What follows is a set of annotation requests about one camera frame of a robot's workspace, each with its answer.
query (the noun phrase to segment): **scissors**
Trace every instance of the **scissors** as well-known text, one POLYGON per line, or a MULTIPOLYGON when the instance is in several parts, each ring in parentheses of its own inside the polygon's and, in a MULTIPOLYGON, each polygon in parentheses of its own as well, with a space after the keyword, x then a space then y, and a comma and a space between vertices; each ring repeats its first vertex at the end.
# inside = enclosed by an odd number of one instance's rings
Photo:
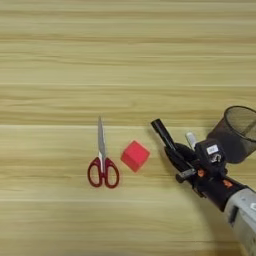
POLYGON ((89 183, 93 187, 101 187, 103 185, 103 180, 105 180, 105 185, 108 188, 115 188, 119 184, 119 170, 116 165, 106 157, 106 147, 105 147, 105 139, 104 139, 104 130, 101 117, 99 117, 98 121, 98 144, 99 144, 99 156, 96 157, 88 168, 88 180, 89 183), (92 169, 93 167, 97 167, 98 169, 98 182, 94 182, 92 179, 92 169), (115 183, 111 183, 109 180, 109 169, 113 168, 116 176, 115 183))

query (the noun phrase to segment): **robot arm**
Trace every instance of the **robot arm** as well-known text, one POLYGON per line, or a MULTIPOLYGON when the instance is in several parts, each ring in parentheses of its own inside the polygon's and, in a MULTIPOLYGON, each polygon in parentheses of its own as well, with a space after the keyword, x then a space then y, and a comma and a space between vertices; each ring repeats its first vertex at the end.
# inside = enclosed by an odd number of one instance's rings
POLYGON ((228 200, 224 214, 248 255, 256 255, 256 193, 249 188, 235 193, 228 200))
POLYGON ((151 124, 164 142, 170 162, 178 170, 176 180, 189 182, 200 197, 212 201, 224 213, 248 254, 256 256, 256 193, 227 176, 227 161, 219 142, 208 139, 197 143, 193 135, 188 134, 190 149, 174 143, 160 119, 151 124))

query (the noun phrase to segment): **scissors blade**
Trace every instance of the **scissors blade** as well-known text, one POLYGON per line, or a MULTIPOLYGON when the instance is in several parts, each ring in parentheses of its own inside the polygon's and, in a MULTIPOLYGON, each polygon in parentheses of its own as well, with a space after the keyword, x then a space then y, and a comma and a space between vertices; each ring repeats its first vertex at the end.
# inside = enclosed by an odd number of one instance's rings
POLYGON ((105 159, 106 159, 106 147, 105 147, 105 137, 104 129, 101 117, 98 121, 98 143, 99 143, 99 155, 101 158, 102 170, 105 171, 105 159))

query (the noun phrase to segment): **mesh cup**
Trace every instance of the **mesh cup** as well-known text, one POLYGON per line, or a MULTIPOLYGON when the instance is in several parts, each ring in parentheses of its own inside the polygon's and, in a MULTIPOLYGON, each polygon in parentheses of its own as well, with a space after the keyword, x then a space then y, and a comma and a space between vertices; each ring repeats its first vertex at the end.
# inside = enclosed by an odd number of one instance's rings
POLYGON ((256 150, 256 111, 229 107, 207 138, 220 142, 229 163, 241 163, 256 150))

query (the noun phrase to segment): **red cube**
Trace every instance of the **red cube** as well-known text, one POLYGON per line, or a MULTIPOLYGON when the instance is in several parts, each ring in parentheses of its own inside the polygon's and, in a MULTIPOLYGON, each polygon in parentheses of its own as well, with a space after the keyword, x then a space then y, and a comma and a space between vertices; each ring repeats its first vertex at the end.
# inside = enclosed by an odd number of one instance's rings
POLYGON ((121 160, 134 172, 137 172, 147 161, 149 155, 150 152, 146 148, 137 141, 133 141, 123 152, 121 160))

